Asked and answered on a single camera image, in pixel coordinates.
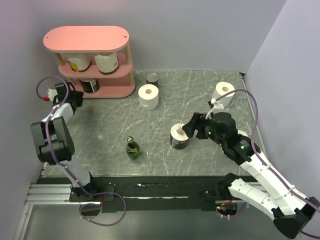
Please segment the black label roll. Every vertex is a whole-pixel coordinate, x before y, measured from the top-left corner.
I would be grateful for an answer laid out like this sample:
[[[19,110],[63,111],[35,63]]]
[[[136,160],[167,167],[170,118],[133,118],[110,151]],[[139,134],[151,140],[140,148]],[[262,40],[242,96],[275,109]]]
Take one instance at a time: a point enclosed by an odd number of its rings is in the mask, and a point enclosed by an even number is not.
[[[182,150],[188,147],[190,138],[187,136],[185,131],[182,129],[183,123],[177,123],[170,129],[169,143],[172,148],[176,150]]]
[[[80,78],[79,82],[83,91],[87,94],[95,94],[100,89],[99,80],[97,78]]]

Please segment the beige roll yellow label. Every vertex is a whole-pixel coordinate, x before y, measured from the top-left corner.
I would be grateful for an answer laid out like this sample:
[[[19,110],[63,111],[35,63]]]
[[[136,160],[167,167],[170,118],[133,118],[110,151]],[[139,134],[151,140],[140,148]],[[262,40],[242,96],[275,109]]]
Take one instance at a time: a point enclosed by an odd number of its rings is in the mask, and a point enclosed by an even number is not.
[[[87,53],[66,53],[65,57],[75,72],[84,72],[91,65],[91,58]]]

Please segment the beige paper roll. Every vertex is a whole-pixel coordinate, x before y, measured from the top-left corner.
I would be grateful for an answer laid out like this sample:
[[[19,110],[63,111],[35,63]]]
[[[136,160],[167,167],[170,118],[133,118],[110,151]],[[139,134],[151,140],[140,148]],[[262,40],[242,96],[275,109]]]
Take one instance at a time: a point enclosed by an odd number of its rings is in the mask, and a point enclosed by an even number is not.
[[[118,55],[116,52],[101,52],[94,56],[99,72],[104,75],[114,73],[119,67]]]

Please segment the white roll under right arm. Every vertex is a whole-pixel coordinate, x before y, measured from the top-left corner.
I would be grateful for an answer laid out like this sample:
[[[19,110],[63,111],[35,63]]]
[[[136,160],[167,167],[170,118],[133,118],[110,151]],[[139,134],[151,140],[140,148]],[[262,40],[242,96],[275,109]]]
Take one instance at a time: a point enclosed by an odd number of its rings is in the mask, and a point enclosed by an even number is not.
[[[242,136],[245,136],[245,137],[248,137],[248,136],[249,136],[245,131],[238,130],[237,132],[238,132],[238,134],[240,134],[240,135],[242,135]]]

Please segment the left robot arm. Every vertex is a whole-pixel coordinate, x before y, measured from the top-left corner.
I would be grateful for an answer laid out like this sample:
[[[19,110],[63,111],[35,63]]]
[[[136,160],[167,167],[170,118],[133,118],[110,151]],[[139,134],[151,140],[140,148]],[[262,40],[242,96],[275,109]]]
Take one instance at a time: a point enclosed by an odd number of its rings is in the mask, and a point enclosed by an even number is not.
[[[92,174],[73,159],[75,145],[67,127],[68,120],[82,106],[83,92],[76,91],[71,82],[57,83],[55,90],[49,115],[30,126],[37,157],[65,174],[72,194],[80,200],[94,201],[99,188]]]

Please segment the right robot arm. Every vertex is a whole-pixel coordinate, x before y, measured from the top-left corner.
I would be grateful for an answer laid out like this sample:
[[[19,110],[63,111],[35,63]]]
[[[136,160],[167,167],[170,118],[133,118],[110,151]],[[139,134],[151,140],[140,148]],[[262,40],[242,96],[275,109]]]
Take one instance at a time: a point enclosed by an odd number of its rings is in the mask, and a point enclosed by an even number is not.
[[[258,190],[229,173],[219,182],[219,195],[226,200],[235,197],[254,206],[266,214],[287,238],[295,239],[319,211],[320,202],[315,197],[307,197],[298,191],[249,137],[238,133],[236,122],[229,113],[220,112],[207,117],[196,112],[182,129],[189,138],[195,136],[199,140],[215,142],[229,159],[264,188],[264,191]]]

